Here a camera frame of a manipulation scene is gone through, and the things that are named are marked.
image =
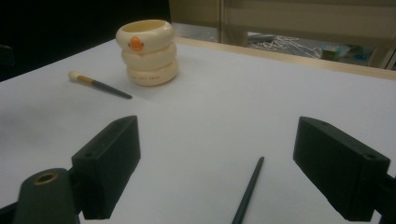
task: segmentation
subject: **black mount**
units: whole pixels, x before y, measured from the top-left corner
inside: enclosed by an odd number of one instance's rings
[[[390,159],[331,124],[300,117],[293,159],[349,221],[396,224],[396,180],[387,174]]]
[[[67,171],[54,168],[27,178],[17,203],[0,209],[0,223],[75,224],[110,218],[140,160],[137,116],[107,125],[72,157]]]

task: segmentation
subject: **brush handle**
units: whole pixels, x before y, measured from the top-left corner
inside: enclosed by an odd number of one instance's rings
[[[93,87],[99,89],[99,90],[107,91],[107,92],[110,92],[110,93],[114,93],[114,94],[116,94],[116,95],[118,95],[120,97],[126,98],[126,99],[132,99],[132,95],[127,94],[127,93],[125,93],[123,91],[119,91],[119,90],[117,90],[117,89],[115,89],[113,87],[110,87],[107,84],[102,83],[100,81],[92,80],[91,85]]]
[[[264,157],[260,157],[257,162],[256,168],[254,169],[253,175],[248,182],[247,189],[245,191],[244,197],[239,204],[238,210],[236,211],[235,217],[233,217],[233,224],[241,224],[244,220],[245,213],[248,209],[248,203],[250,202],[251,195],[253,193],[254,187],[256,185],[257,179],[260,174],[260,169],[262,168],[262,163],[264,162]]]

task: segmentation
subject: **white tabletop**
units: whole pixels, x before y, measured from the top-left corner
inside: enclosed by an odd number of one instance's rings
[[[111,219],[95,223],[231,223],[261,156],[244,223],[348,223],[292,159],[300,116],[396,160],[394,80],[181,43],[177,59],[175,79],[139,87],[110,41],[1,82],[0,207],[18,200],[24,179],[70,168],[108,123],[130,115],[138,117],[142,159]],[[134,99],[73,83],[70,70]]]

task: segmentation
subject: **makeup brush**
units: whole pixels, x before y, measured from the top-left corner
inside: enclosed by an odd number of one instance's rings
[[[70,79],[74,80],[74,81],[79,81],[85,84],[88,84],[90,86],[93,86],[101,91],[107,91],[113,94],[116,94],[120,97],[126,98],[126,99],[132,99],[132,95],[129,95],[123,91],[119,91],[113,87],[108,86],[105,83],[102,83],[100,81],[96,81],[90,77],[84,77],[80,72],[77,71],[70,71],[69,72],[69,77]]]

